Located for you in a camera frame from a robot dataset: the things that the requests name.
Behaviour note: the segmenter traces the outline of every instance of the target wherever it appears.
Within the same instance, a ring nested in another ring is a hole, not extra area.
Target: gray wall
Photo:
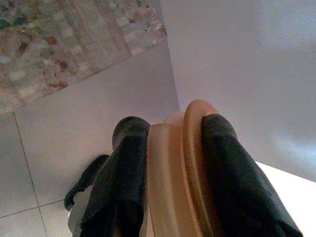
[[[315,3],[161,5],[180,109],[209,101],[255,160],[316,181]]]

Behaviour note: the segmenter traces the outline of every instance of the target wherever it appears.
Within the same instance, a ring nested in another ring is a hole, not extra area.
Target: white floor tile
[[[0,217],[36,207],[13,113],[0,116]]]
[[[45,237],[38,208],[0,218],[1,237]]]
[[[48,237],[71,237],[68,229],[68,211],[64,201],[40,207]]]
[[[166,41],[16,112],[40,205],[63,199],[126,116],[162,122],[178,101]]]

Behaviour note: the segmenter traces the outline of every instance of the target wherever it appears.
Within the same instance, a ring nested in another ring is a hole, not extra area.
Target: tile floor
[[[0,116],[0,236],[70,237],[63,198],[123,117],[178,110],[166,41]]]

